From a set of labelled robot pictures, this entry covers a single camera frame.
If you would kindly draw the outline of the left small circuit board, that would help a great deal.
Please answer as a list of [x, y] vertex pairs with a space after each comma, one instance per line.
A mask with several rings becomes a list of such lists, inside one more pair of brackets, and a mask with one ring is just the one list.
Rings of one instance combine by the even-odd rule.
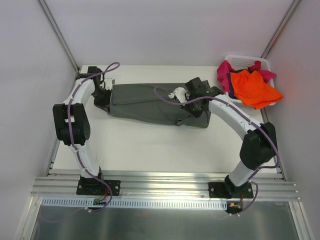
[[95, 205], [95, 206], [105, 205], [106, 203], [107, 203], [107, 200], [105, 198], [104, 199], [95, 198], [93, 200], [93, 205]]

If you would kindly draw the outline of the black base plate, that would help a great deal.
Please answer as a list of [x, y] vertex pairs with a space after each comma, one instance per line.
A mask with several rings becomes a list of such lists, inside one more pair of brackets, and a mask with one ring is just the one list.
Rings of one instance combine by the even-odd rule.
[[228, 185], [222, 181], [209, 182], [208, 193], [210, 198], [220, 199], [252, 199], [254, 197], [252, 185], [249, 182], [241, 186]]
[[[104, 182], [111, 189], [113, 196], [120, 195], [120, 180], [104, 180]], [[81, 178], [78, 181], [76, 194], [79, 196], [103, 196], [106, 190], [108, 190], [108, 193], [110, 193], [105, 184], [95, 180], [94, 178]]]

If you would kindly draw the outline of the white plastic laundry basket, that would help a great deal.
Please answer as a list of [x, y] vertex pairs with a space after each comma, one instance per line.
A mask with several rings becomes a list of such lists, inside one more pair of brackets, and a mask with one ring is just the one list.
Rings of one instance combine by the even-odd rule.
[[227, 55], [224, 58], [235, 69], [230, 77], [228, 97], [238, 106], [262, 109], [275, 104], [270, 88], [274, 87], [269, 62], [264, 58]]

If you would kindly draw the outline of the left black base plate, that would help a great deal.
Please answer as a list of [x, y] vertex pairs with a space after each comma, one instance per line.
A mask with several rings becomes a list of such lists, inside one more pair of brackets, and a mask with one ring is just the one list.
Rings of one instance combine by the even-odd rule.
[[[113, 196], [120, 195], [120, 180], [104, 180], [104, 182], [111, 189]], [[81, 178], [78, 181], [76, 194], [79, 196], [103, 196], [106, 190], [108, 190], [108, 193], [110, 193], [105, 184], [95, 180], [94, 178]]]

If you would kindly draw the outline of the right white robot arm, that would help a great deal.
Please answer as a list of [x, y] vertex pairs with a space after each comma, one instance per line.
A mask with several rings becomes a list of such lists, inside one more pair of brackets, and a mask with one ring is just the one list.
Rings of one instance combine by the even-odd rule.
[[207, 87], [198, 78], [185, 84], [187, 110], [194, 116], [210, 112], [227, 123], [241, 138], [240, 161], [223, 185], [213, 192], [226, 199], [236, 197], [261, 167], [278, 153], [275, 126], [261, 123], [232, 103], [216, 86]]

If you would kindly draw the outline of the dark grey t-shirt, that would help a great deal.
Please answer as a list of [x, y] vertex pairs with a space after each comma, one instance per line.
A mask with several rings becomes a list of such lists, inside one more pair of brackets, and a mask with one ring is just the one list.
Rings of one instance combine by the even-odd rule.
[[207, 128], [211, 114], [203, 112], [196, 118], [177, 105], [159, 99], [154, 88], [161, 87], [170, 92], [184, 83], [132, 83], [115, 84], [109, 102], [108, 114], [112, 117], [130, 119], [149, 124], [168, 126], [190, 126]]

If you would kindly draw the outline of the orange t-shirt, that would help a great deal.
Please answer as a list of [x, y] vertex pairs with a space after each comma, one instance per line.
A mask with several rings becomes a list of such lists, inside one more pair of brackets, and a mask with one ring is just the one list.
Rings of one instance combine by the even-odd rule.
[[244, 69], [239, 72], [231, 72], [230, 76], [234, 95], [246, 107], [259, 110], [279, 102], [284, 97], [277, 89], [266, 83], [256, 70], [250, 73]]

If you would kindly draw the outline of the right small circuit board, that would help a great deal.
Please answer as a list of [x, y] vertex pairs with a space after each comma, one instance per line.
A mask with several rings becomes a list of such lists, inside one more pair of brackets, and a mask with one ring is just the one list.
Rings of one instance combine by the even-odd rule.
[[242, 209], [243, 208], [243, 202], [242, 201], [238, 201], [238, 202], [231, 202], [229, 204], [230, 208], [234, 208], [234, 209]]

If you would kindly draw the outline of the navy blue t-shirt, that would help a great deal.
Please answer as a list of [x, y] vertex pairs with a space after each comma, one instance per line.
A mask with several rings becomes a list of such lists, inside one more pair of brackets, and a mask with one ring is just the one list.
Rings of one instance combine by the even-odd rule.
[[229, 97], [231, 99], [234, 99], [234, 100], [237, 100], [237, 97], [235, 96], [234, 94], [234, 88], [233, 88], [233, 85], [232, 85], [232, 82], [231, 82], [231, 74], [230, 73], [227, 73], [227, 79], [228, 79], [228, 86], [229, 86]]

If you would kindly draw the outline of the small circuit board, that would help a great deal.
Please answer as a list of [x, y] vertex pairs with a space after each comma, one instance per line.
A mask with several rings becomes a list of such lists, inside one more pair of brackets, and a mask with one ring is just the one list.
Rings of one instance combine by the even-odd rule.
[[238, 201], [238, 202], [231, 202], [229, 204], [230, 208], [234, 208], [234, 209], [242, 209], [243, 208], [243, 202], [242, 201]]
[[95, 206], [105, 205], [106, 203], [107, 203], [107, 200], [105, 198], [104, 199], [95, 198], [93, 200], [93, 205], [95, 205]]

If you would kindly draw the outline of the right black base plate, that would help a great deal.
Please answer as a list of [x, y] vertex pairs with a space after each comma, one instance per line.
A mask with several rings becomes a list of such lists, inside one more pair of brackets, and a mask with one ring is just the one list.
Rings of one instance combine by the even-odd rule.
[[208, 193], [210, 198], [220, 199], [252, 199], [254, 197], [252, 185], [249, 182], [241, 186], [228, 185], [222, 181], [209, 182]]

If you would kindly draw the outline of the aluminium mounting rail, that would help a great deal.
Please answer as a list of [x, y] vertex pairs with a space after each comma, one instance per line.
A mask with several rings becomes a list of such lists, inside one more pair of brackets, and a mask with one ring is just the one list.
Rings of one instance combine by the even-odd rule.
[[[133, 199], [200, 200], [209, 198], [209, 183], [222, 182], [225, 173], [141, 172], [105, 170], [108, 180], [120, 181], [120, 197]], [[36, 177], [32, 196], [73, 197], [80, 175], [77, 170], [52, 169]], [[258, 201], [300, 202], [298, 185], [285, 181], [280, 173], [259, 173], [253, 178]]]

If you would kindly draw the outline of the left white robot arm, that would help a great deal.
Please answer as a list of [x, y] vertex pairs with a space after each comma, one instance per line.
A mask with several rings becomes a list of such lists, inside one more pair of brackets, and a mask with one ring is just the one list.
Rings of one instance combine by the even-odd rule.
[[56, 137], [72, 151], [80, 168], [80, 185], [87, 185], [93, 194], [102, 193], [106, 184], [89, 144], [91, 127], [85, 106], [91, 96], [104, 96], [101, 81], [109, 71], [110, 66], [80, 76], [66, 100], [52, 108]]

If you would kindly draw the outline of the magenta t-shirt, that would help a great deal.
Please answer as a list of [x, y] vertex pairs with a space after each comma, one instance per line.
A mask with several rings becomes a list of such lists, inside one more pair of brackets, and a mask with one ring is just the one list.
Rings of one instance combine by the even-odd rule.
[[[261, 74], [265, 83], [268, 83], [271, 79], [277, 76], [270, 70], [262, 69], [262, 62], [258, 60], [254, 62], [254, 65], [249, 66], [247, 70], [250, 73], [252, 73], [253, 71], [258, 71]], [[224, 60], [217, 68], [216, 72], [217, 80], [222, 84], [222, 90], [229, 94], [233, 87], [231, 82], [229, 81], [228, 74], [235, 73], [236, 70], [232, 68], [231, 64], [227, 60]]]

